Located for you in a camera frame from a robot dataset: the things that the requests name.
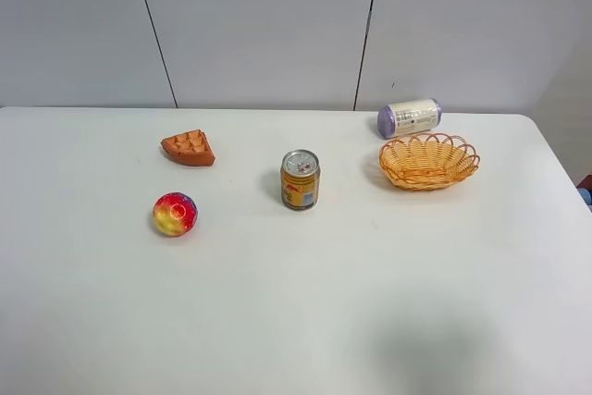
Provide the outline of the orange waffle slice toy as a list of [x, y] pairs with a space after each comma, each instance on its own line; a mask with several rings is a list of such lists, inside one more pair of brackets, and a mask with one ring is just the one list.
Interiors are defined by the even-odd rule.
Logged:
[[191, 130], [164, 138], [161, 146], [173, 161], [184, 166], [210, 167], [216, 161], [202, 130]]

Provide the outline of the orange woven basket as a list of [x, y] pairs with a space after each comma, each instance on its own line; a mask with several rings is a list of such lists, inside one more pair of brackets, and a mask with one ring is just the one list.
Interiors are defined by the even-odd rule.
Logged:
[[436, 191], [470, 178], [479, 168], [480, 156], [460, 136], [422, 132], [385, 143], [379, 150], [378, 163], [399, 189]]

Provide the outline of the gold drink can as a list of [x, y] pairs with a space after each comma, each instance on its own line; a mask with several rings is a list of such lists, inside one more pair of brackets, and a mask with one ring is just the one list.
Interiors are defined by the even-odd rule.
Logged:
[[280, 167], [281, 200], [288, 208], [303, 211], [318, 201], [320, 163], [308, 150], [298, 149], [286, 153]]

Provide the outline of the red yellow textured ball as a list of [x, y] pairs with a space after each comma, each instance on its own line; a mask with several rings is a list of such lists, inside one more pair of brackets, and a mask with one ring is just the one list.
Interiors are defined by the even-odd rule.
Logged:
[[190, 196], [170, 192], [155, 202], [152, 219], [159, 232], [169, 237], [179, 237], [193, 229], [198, 215], [198, 208]]

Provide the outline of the purple white bag roll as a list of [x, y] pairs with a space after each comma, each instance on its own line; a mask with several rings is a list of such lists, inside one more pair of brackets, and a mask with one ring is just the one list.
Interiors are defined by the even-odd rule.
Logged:
[[385, 105], [377, 113], [377, 129], [384, 139], [429, 131], [441, 121], [441, 105], [433, 98]]

